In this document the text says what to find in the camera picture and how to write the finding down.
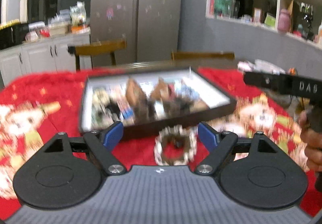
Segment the person's right hand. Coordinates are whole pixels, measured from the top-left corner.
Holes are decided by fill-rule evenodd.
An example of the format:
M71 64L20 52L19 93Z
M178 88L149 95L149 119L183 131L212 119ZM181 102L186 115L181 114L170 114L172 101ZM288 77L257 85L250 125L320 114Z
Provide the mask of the person's right hand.
M307 145L304 153L307 157L307 167L315 172L321 172L322 152L321 152L321 134L309 128L306 111L302 111L298 118L301 127L301 139Z

